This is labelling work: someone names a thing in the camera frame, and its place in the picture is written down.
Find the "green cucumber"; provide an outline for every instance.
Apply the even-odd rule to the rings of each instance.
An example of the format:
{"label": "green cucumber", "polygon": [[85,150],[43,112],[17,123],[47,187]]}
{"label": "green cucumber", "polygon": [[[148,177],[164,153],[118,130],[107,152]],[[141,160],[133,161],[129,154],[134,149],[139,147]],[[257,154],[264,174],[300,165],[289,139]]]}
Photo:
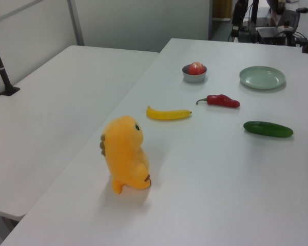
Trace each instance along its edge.
{"label": "green cucumber", "polygon": [[293,134],[288,127],[264,121],[248,121],[243,127],[248,132],[270,137],[290,137]]}

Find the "stuffed animal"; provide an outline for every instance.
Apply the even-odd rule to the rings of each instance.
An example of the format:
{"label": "stuffed animal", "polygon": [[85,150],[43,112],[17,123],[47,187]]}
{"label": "stuffed animal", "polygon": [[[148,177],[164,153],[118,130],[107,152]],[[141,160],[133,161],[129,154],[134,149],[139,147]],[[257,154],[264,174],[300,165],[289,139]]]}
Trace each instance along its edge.
{"label": "stuffed animal", "polygon": [[142,142],[142,129],[130,116],[114,119],[105,127],[100,148],[111,172],[115,193],[120,194],[123,185],[136,189],[151,186],[148,161],[140,147]]}

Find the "red chili pepper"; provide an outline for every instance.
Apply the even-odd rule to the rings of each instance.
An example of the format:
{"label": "red chili pepper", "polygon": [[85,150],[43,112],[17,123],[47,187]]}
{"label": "red chili pepper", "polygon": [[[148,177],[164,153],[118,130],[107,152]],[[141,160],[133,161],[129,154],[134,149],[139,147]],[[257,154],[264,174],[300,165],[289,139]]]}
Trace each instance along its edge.
{"label": "red chili pepper", "polygon": [[196,104],[199,101],[206,101],[209,105],[219,105],[230,108],[238,108],[240,106],[240,103],[238,101],[230,99],[228,96],[225,95],[209,95],[204,99],[198,100]]}

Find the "bowl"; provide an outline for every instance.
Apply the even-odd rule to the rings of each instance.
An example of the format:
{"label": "bowl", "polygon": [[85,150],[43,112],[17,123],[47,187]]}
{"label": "bowl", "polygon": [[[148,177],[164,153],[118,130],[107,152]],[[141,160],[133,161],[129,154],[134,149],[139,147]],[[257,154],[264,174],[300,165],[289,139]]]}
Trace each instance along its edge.
{"label": "bowl", "polygon": [[190,83],[197,83],[197,82],[201,82],[201,81],[203,81],[205,79],[205,74],[206,74],[206,71],[207,71],[206,66],[204,66],[205,72],[201,73],[199,75],[190,75],[190,74],[188,74],[189,66],[190,66],[190,64],[186,65],[182,69],[183,74],[184,74],[184,80],[186,80],[187,82],[190,82]]}

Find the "plate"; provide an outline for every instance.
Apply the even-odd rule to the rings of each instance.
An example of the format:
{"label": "plate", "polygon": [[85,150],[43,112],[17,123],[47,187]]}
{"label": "plate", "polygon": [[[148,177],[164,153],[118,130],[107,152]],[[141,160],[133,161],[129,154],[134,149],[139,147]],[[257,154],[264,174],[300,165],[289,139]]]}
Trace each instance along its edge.
{"label": "plate", "polygon": [[270,90],[285,83],[285,75],[271,67],[254,66],[240,72],[241,82],[254,89]]}

